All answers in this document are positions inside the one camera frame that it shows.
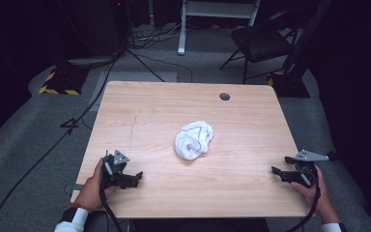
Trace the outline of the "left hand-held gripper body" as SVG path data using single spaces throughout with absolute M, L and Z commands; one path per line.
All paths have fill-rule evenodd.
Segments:
M 100 185 L 104 189 L 112 186 L 122 188 L 124 181 L 133 180 L 131 176 L 123 173 L 128 161 L 129 158 L 118 150 L 113 155 L 109 154 L 105 156 L 103 159 Z

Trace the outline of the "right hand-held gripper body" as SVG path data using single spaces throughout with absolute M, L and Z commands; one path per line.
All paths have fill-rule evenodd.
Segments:
M 320 155 L 306 150 L 301 150 L 293 157 L 293 165 L 299 172 L 303 184 L 310 188 L 318 180 L 318 171 L 316 170 L 315 162 L 328 160 L 328 155 Z

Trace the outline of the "white towel with dark stitching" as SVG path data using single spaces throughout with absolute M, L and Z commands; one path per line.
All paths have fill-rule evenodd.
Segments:
M 209 150 L 214 130 L 205 121 L 183 126 L 175 137 L 175 154 L 183 160 L 196 160 Z

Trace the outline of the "person's right hand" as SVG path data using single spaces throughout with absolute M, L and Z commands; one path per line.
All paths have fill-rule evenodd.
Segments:
M 316 207 L 316 213 L 322 218 L 334 218 L 337 216 L 337 213 L 335 212 L 330 199 L 329 199 L 329 194 L 328 194 L 328 187 L 326 185 L 323 173 L 319 167 L 316 167 L 317 173 L 318 173 L 318 179 L 319 179 L 319 188 L 321 192 L 321 196 L 318 200 L 317 207 Z M 316 193 L 316 188 L 307 188 L 304 187 L 303 185 L 292 182 L 290 184 L 291 188 L 301 194 L 306 202 L 309 205 L 312 205 L 314 202 L 314 196 Z

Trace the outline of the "person's left hand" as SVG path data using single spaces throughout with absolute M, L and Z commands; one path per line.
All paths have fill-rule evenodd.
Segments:
M 100 200 L 100 173 L 102 170 L 102 164 L 103 160 L 99 159 L 93 175 L 86 180 L 83 189 L 73 201 L 73 206 L 84 208 L 89 212 L 102 206 Z

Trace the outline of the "person's dark lap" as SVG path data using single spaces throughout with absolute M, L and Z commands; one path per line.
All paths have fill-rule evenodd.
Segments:
M 130 219 L 123 232 L 270 232 L 261 218 Z

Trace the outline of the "black stand with striped base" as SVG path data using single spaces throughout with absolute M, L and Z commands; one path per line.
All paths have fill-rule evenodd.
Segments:
M 315 32 L 327 13 L 332 0 L 321 0 L 317 5 L 315 14 L 309 19 L 294 49 L 283 63 L 282 72 L 271 72 L 267 75 L 267 82 L 280 98 L 308 98 L 309 94 L 302 81 L 307 69 L 308 58 L 306 53 Z

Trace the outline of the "black tripod leg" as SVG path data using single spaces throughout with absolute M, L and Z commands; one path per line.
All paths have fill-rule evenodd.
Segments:
M 128 48 L 125 48 L 126 52 L 131 54 L 141 65 L 143 65 L 152 75 L 154 75 L 159 81 L 166 82 L 161 76 L 159 76 L 156 72 L 154 72 L 143 60 L 139 58 L 139 56 Z

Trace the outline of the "black folding chair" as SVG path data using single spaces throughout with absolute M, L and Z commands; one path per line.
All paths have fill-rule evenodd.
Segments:
M 247 76 L 249 63 L 259 63 L 266 60 L 288 55 L 294 45 L 287 40 L 280 30 L 298 27 L 299 9 L 282 11 L 268 17 L 264 21 L 232 31 L 231 39 L 236 45 L 236 50 L 219 67 L 225 68 L 231 61 L 243 59 L 243 83 L 251 76 Z

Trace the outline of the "black equipment cabinet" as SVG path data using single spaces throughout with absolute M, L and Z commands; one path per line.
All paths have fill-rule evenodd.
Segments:
M 128 41 L 124 0 L 55 0 L 90 56 L 118 59 Z

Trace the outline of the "white metal stand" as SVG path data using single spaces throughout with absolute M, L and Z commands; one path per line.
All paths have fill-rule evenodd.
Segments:
M 247 19 L 252 25 L 258 13 L 261 0 L 253 3 L 202 2 L 198 0 L 183 0 L 181 9 L 181 32 L 177 53 L 186 53 L 186 20 L 189 16 L 225 17 Z

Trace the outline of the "black yellow striped base plate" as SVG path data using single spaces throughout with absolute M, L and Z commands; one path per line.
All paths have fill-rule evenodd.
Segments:
M 65 71 L 54 68 L 47 76 L 39 93 L 72 96 L 80 95 L 88 73 L 89 71 L 87 69 L 71 69 Z

